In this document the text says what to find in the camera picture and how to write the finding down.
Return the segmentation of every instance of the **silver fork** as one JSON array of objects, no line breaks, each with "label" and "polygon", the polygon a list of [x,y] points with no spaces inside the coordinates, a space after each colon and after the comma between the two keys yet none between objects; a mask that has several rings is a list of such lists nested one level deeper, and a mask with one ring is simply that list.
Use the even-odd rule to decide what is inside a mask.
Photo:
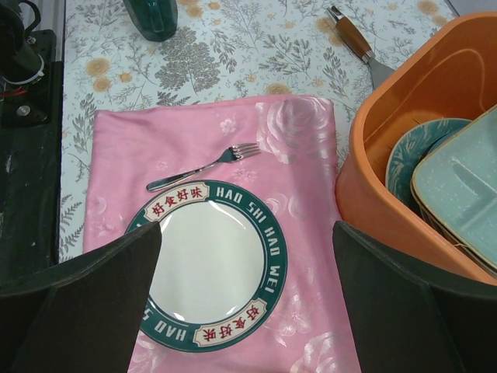
[{"label": "silver fork", "polygon": [[204,167],[200,167],[199,169],[194,169],[193,171],[189,171],[187,173],[180,173],[179,175],[174,175],[170,177],[166,177],[164,179],[160,179],[157,181],[153,181],[147,185],[147,190],[149,192],[157,192],[158,190],[165,189],[167,187],[171,187],[176,185],[177,183],[181,183],[186,179],[190,178],[197,173],[201,173],[202,171],[209,169],[210,167],[214,167],[219,163],[233,163],[237,161],[241,161],[242,159],[252,157],[254,155],[260,154],[259,146],[255,143],[248,144],[238,144],[234,146],[230,146],[226,149],[221,157],[218,160],[205,165]]}]

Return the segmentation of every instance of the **spatula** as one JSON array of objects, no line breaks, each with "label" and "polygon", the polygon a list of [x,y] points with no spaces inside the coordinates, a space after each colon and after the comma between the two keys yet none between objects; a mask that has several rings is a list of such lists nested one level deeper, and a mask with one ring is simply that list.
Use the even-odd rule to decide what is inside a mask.
[{"label": "spatula", "polygon": [[345,17],[336,6],[327,8],[326,12],[336,21],[335,28],[343,41],[346,42],[352,52],[357,54],[357,57],[369,66],[371,79],[373,80],[373,89],[376,89],[394,70],[381,64],[374,58],[374,52],[366,39],[364,39],[363,35],[350,19]]}]

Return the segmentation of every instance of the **orange basket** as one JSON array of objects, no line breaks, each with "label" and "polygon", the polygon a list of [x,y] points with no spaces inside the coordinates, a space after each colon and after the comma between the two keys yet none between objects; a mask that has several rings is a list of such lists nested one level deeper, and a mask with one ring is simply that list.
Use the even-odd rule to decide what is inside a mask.
[{"label": "orange basket", "polygon": [[496,30],[497,12],[455,19],[376,89],[357,112],[336,184],[345,221],[408,255],[489,284],[497,280],[390,194],[384,178],[395,142],[414,126],[474,119],[497,103]]}]

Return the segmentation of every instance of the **floral tablecloth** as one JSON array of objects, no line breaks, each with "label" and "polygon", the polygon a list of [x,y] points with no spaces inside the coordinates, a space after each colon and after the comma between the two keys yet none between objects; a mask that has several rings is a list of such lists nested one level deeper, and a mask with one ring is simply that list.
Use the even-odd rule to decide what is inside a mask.
[{"label": "floral tablecloth", "polygon": [[[444,0],[177,2],[178,31],[161,44],[138,33],[123,0],[67,3],[60,260],[82,253],[96,110],[322,96],[336,104],[341,163],[352,119],[372,88],[367,67],[343,45],[325,8],[337,5],[378,60],[394,68],[453,17]],[[160,158],[149,166],[168,168]]]}]

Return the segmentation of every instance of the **pink cloth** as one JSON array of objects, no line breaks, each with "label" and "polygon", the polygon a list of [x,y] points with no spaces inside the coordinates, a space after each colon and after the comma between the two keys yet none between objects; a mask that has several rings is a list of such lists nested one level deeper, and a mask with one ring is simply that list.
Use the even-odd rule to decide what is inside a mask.
[{"label": "pink cloth", "polygon": [[258,142],[262,154],[197,179],[222,180],[265,201],[287,241],[288,273],[273,313],[223,350],[188,354],[139,333],[130,373],[360,371],[332,248],[336,139],[333,104],[267,96],[156,107],[95,118],[85,252],[120,237],[153,196],[152,180],[203,166],[228,146]]}]

